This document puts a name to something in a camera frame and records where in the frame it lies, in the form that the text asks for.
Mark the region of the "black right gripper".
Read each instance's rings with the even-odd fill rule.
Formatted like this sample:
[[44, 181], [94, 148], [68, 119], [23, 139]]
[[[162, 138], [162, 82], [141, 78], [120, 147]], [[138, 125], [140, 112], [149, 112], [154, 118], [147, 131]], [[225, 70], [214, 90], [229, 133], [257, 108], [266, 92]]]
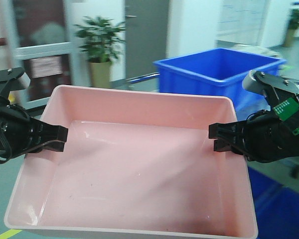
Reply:
[[[245, 146], [242, 142], [221, 140], [242, 136], [244, 127]], [[270, 163], [299, 157], [299, 135], [293, 135], [280, 119], [268, 111], [256, 112], [247, 120], [213, 123], [209, 125], [208, 137], [216, 139], [214, 151], [231, 151], [238, 155], [248, 155], [248, 161]]]

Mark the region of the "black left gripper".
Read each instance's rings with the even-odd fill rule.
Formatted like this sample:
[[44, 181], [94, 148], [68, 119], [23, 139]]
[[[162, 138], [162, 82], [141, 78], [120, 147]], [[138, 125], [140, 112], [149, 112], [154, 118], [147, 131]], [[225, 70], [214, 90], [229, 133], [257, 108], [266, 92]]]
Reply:
[[[0, 164], [26, 153], [63, 152], [68, 128], [32, 118], [28, 112], [0, 95]], [[47, 144], [33, 145], [36, 142]]]

